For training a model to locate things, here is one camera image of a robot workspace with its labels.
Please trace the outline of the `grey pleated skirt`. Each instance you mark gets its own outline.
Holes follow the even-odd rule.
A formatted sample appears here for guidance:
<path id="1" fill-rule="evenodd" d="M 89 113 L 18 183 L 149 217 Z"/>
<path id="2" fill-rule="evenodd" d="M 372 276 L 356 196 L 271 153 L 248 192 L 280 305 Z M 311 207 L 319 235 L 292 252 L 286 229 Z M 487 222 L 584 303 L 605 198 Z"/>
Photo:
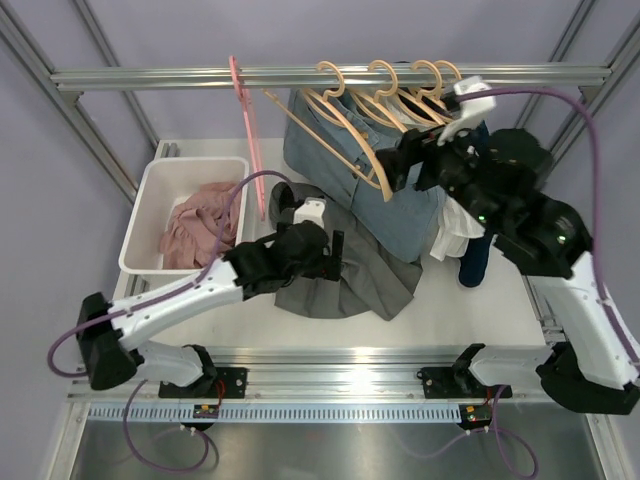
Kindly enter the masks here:
<path id="1" fill-rule="evenodd" d="M 294 195 L 323 199 L 325 228 L 344 233 L 341 276 L 337 282 L 297 278 L 275 294 L 275 306 L 312 319 L 342 319 L 367 311 L 394 319 L 413 299 L 423 273 L 421 262 L 406 263 L 389 253 L 356 217 L 319 188 L 281 181 L 271 190 L 269 221 L 286 222 Z"/>

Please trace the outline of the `light blue denim skirt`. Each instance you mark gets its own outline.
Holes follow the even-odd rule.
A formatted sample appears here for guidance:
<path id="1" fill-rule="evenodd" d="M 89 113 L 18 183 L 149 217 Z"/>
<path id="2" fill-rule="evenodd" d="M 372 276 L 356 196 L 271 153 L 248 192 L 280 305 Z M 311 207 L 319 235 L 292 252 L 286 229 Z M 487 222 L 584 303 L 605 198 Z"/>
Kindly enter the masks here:
<path id="1" fill-rule="evenodd" d="M 417 191 L 421 167 L 411 167 L 404 189 L 386 202 L 380 190 L 365 182 L 371 164 L 344 128 L 323 118 L 293 90 L 288 110 L 283 158 L 292 170 L 320 188 L 354 216 L 392 255 L 413 262 L 432 245 L 437 217 L 445 200 L 439 187 Z"/>

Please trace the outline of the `pink ruffled skirt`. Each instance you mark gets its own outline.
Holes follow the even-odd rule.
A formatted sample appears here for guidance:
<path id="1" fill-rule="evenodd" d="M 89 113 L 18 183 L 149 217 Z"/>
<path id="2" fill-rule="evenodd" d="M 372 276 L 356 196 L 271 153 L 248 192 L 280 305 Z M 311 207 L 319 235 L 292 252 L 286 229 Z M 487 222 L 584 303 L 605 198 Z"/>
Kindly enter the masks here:
<path id="1" fill-rule="evenodd" d="M 218 239 L 221 239 L 221 244 L 217 256 L 235 245 L 240 220 L 240 194 L 234 198 L 229 212 L 224 212 L 235 187 L 232 182 L 201 185 L 196 193 L 173 208 L 159 243 L 164 269 L 202 269 L 211 260 Z"/>

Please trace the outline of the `pink plastic hanger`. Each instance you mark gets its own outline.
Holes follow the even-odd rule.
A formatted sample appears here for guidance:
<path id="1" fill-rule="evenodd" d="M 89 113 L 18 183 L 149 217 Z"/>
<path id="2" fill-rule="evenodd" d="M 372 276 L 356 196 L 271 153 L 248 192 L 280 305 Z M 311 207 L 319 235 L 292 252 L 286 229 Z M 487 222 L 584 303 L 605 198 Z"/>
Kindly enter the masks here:
<path id="1" fill-rule="evenodd" d="M 237 59 L 234 55 L 229 57 L 228 63 L 233 88 L 242 108 L 252 172 L 257 173 L 263 170 L 263 159 L 257 135 L 257 120 L 251 92 L 245 86 L 244 81 L 241 78 L 241 69 L 239 68 Z M 264 221 L 266 216 L 264 177 L 258 176 L 254 180 L 254 184 L 259 218 Z"/>

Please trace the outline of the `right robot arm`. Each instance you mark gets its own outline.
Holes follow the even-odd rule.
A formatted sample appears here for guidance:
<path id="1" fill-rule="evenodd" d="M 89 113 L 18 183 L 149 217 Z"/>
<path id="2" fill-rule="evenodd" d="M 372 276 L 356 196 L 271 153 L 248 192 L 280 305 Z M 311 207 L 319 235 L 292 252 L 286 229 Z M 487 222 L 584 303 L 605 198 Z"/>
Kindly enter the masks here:
<path id="1" fill-rule="evenodd" d="M 469 347 L 453 374 L 456 389 L 466 396 L 487 386 L 541 389 L 576 413 L 630 414 L 639 402 L 639 344 L 589 270 L 595 239 L 579 213 L 538 187 L 551 153 L 524 129 L 497 130 L 486 140 L 465 129 L 444 143 L 438 133 L 413 129 L 377 151 L 392 190 L 404 188 L 419 166 L 416 189 L 441 187 L 493 235 L 565 336 L 553 346 L 504 353 Z"/>

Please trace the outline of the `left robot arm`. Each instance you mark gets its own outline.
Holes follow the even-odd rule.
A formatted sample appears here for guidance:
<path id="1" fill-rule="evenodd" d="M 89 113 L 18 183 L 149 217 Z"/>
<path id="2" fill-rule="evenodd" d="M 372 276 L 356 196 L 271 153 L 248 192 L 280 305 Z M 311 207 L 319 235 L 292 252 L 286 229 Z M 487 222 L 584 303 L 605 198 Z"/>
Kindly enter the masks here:
<path id="1" fill-rule="evenodd" d="M 228 387 L 203 346 L 171 346 L 154 336 L 207 311 L 275 293 L 297 278 L 336 282 L 344 234 L 311 221 L 278 226 L 243 242 L 205 272 L 139 297 L 109 302 L 101 293 L 83 300 L 76 339 L 94 391 L 133 379 L 157 381 L 163 398 L 215 398 Z"/>

